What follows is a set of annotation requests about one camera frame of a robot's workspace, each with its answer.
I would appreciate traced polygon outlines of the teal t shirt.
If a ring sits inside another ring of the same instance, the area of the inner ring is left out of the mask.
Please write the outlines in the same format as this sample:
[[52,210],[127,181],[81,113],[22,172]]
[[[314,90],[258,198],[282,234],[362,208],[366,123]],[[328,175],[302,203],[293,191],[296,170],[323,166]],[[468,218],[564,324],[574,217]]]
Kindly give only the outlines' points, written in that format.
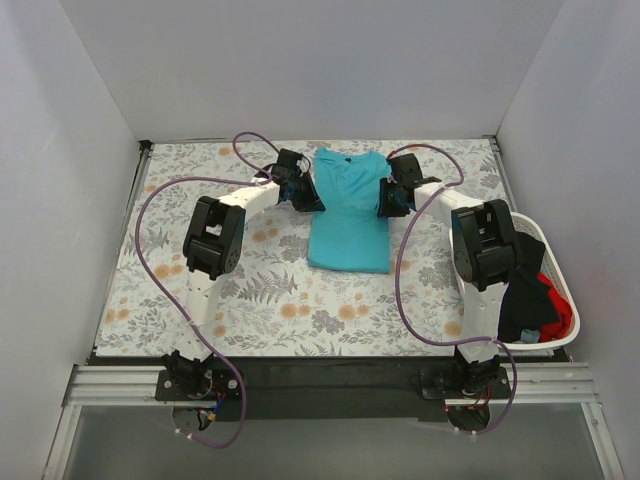
[[377,216],[380,182],[389,174],[385,157],[374,151],[316,151],[315,186],[325,210],[313,215],[310,266],[356,273],[390,272],[389,221]]

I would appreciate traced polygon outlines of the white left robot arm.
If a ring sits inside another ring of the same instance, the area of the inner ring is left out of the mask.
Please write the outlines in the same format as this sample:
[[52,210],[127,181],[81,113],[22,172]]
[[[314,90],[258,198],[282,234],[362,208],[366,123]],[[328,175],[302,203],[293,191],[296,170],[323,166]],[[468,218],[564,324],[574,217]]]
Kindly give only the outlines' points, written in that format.
[[301,153],[282,149],[265,174],[244,182],[219,198],[196,202],[183,244],[188,276],[188,323],[198,332],[176,349],[189,360],[204,360],[211,350],[200,340],[212,330],[220,294],[238,265],[245,224],[257,214],[283,202],[298,212],[322,212],[325,206],[315,188],[310,161]]

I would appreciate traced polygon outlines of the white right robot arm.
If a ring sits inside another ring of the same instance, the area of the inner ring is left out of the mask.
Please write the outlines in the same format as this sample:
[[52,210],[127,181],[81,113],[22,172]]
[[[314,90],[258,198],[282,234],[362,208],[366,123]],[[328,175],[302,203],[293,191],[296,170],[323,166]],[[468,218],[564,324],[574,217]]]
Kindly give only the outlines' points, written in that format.
[[480,365],[498,354],[496,343],[504,294],[522,253],[508,204],[459,193],[456,182],[422,174],[412,154],[387,158],[391,174],[380,180],[378,216],[427,214],[448,229],[451,259],[463,301],[462,337],[448,344],[466,364],[452,373],[454,389],[475,397],[489,384]]

